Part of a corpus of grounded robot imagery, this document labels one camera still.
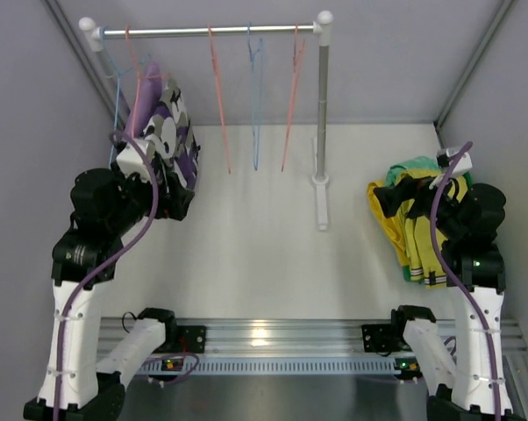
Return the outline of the green tie-dye trousers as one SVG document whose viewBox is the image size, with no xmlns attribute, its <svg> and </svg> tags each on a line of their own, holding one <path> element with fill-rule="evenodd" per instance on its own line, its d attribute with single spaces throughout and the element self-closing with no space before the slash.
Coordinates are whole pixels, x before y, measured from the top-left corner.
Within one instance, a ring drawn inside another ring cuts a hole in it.
<svg viewBox="0 0 528 421">
<path fill-rule="evenodd" d="M 433 176 L 439 173 L 437 162 L 427 156 L 417 156 L 415 158 L 393 164 L 385 176 L 385 185 L 395 186 L 401 174 L 411 176 Z"/>
</svg>

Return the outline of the pink hanger of olive trousers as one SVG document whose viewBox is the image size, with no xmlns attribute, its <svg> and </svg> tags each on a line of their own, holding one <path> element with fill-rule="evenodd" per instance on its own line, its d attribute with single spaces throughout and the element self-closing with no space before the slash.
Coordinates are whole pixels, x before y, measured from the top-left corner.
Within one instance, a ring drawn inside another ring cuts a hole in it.
<svg viewBox="0 0 528 421">
<path fill-rule="evenodd" d="M 223 141 L 224 141 L 225 162 L 227 166 L 227 172 L 229 175 L 231 175 L 232 174 L 232 162 L 231 162 L 231 155 L 230 155 L 228 133 L 227 133 L 226 123 L 225 123 L 225 110 L 224 110 L 224 103 L 223 103 L 222 83 L 221 83 L 221 74 L 219 71 L 218 54 L 217 54 L 217 50 L 215 47 L 213 30 L 210 25 L 207 26 L 207 30 L 208 30 L 208 37 L 210 40 L 211 62 L 212 62 L 216 94 L 217 94 L 217 100 L 218 100 L 219 119 L 220 119 L 222 136 L 223 136 Z"/>
</svg>

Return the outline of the blue hanger of green trousers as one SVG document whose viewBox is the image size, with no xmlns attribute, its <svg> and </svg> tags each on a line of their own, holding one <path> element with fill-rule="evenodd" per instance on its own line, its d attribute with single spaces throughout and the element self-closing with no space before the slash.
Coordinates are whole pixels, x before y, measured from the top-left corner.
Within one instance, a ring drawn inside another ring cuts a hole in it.
<svg viewBox="0 0 528 421">
<path fill-rule="evenodd" d="M 264 68 L 264 43 L 259 38 L 256 47 L 252 45 L 252 24 L 246 29 L 246 42 L 250 62 L 250 100 L 251 100 L 251 128 L 253 138 L 253 169 L 257 171 L 260 164 L 260 136 L 262 118 L 262 91 L 263 91 L 263 68 Z"/>
</svg>

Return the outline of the pink hanger of yellow trousers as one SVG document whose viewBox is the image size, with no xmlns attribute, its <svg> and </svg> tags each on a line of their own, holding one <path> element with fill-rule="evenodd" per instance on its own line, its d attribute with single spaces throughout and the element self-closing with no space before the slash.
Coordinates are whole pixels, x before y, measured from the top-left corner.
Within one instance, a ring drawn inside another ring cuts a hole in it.
<svg viewBox="0 0 528 421">
<path fill-rule="evenodd" d="M 291 134 L 291 128 L 293 125 L 293 118 L 295 115 L 296 108 L 296 96 L 298 91 L 299 78 L 301 73 L 301 67 L 303 62 L 303 57 L 306 49 L 306 41 L 300 38 L 300 26 L 296 25 L 294 30 L 294 44 L 293 44 L 293 56 L 292 56 L 292 78 L 291 78 L 291 88 L 289 94 L 289 107 L 287 113 L 287 125 L 285 132 L 284 147 L 282 153 L 282 165 L 281 171 L 283 172 L 286 167 L 286 162 L 289 152 L 289 140 Z"/>
</svg>

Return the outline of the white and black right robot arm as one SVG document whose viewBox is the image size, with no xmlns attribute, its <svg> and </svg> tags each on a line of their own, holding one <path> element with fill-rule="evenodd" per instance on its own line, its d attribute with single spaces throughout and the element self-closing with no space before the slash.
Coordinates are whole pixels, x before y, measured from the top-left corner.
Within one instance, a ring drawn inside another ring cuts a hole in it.
<svg viewBox="0 0 528 421">
<path fill-rule="evenodd" d="M 505 265 L 495 242 L 506 197 L 485 183 L 473 184 L 462 197 L 454 194 L 458 185 L 448 183 L 437 197 L 431 182 L 406 176 L 395 186 L 374 186 L 372 195 L 384 217 L 410 203 L 407 218 L 426 219 L 443 234 L 439 253 L 453 305 L 456 353 L 448 351 L 427 307 L 393 310 L 393 333 L 417 360 L 428 391 L 428 419 L 517 420 L 503 374 Z"/>
</svg>

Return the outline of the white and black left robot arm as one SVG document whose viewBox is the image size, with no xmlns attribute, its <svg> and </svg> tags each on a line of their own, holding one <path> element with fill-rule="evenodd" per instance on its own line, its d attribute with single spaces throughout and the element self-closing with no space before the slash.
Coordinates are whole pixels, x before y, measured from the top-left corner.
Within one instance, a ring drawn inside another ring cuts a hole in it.
<svg viewBox="0 0 528 421">
<path fill-rule="evenodd" d="M 171 382 L 187 358 L 203 348 L 185 335 L 171 310 L 146 308 L 103 360 L 96 358 L 101 305 L 118 258 L 130 249 L 122 237 L 142 218 L 185 218 L 194 197 L 177 175 L 154 183 L 139 174 L 95 168 L 75 179 L 70 227 L 53 249 L 54 332 L 39 395 L 25 404 L 26 420 L 115 420 L 135 374 L 153 354 Z"/>
</svg>

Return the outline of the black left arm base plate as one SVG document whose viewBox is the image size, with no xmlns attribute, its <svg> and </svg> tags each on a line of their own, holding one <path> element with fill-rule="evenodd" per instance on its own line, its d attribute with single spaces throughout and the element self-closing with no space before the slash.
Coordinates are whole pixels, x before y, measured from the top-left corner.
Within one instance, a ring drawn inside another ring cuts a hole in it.
<svg viewBox="0 0 528 421">
<path fill-rule="evenodd" d="M 207 327 L 205 325 L 178 325 L 156 349 L 156 353 L 204 353 Z"/>
</svg>

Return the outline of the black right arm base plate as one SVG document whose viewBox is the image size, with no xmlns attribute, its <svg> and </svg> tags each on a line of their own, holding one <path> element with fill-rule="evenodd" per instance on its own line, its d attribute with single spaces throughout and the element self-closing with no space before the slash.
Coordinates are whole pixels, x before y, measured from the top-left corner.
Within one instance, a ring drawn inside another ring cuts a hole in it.
<svg viewBox="0 0 528 421">
<path fill-rule="evenodd" d="M 364 351 L 389 356 L 408 350 L 399 331 L 391 324 L 370 324 L 361 326 Z"/>
</svg>

